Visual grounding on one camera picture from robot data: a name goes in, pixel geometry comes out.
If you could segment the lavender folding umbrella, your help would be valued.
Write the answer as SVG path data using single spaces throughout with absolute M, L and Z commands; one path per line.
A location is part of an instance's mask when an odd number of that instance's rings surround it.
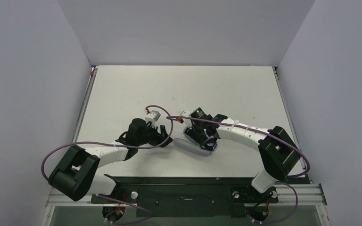
M 199 147 L 198 150 L 211 153 L 217 148 L 218 137 L 211 131 L 208 132 L 202 128 L 186 127 L 183 134 L 189 141 Z

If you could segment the aluminium front frame rail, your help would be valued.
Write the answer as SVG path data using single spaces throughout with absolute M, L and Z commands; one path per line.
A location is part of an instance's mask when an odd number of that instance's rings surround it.
M 326 205 L 320 184 L 275 184 L 270 188 L 270 203 L 279 205 Z M 170 204 L 202 205 L 206 207 L 243 203 L 247 206 L 259 203 L 248 195 L 247 185 L 237 182 L 217 184 L 127 184 L 118 187 L 110 195 L 100 198 L 87 194 L 73 201 L 60 191 L 53 189 L 47 206 L 130 206 L 140 205 L 146 209 L 168 206 Z

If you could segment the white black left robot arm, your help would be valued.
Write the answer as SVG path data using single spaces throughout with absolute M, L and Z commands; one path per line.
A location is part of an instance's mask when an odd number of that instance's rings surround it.
M 129 160 L 142 149 L 164 148 L 172 141 L 165 125 L 157 127 L 154 120 L 135 118 L 127 131 L 110 144 L 93 142 L 87 148 L 81 147 L 82 142 L 66 145 L 68 150 L 46 179 L 73 201 L 87 194 L 109 195 L 116 182 L 110 176 L 98 174 L 98 168 Z

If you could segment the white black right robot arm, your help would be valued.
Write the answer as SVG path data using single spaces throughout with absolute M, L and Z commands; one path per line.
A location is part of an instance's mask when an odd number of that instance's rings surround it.
M 212 117 L 201 108 L 183 111 L 186 128 L 183 130 L 187 143 L 179 147 L 203 156 L 209 156 L 218 146 L 219 139 L 234 141 L 256 150 L 261 157 L 263 170 L 258 172 L 247 186 L 252 200 L 270 194 L 270 188 L 287 178 L 300 161 L 297 146 L 288 133 L 279 126 L 272 129 L 252 127 L 225 115 Z

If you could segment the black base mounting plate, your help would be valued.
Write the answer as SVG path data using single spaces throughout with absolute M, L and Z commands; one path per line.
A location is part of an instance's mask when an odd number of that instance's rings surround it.
M 87 195 L 92 204 L 114 205 L 115 200 L 139 205 L 137 217 L 245 218 L 269 204 L 281 203 L 281 184 L 263 194 L 251 185 L 251 178 L 114 177 L 108 199 Z

